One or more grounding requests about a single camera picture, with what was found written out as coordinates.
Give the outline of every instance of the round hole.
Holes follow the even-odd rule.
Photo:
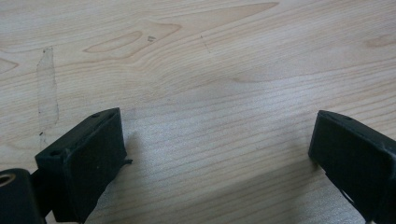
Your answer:
[[[0,175],[0,188],[11,183],[15,179],[14,174]]]
[[[50,155],[51,156],[59,156],[59,155],[61,155],[61,153],[62,153],[61,150],[54,150],[54,151],[51,151]]]

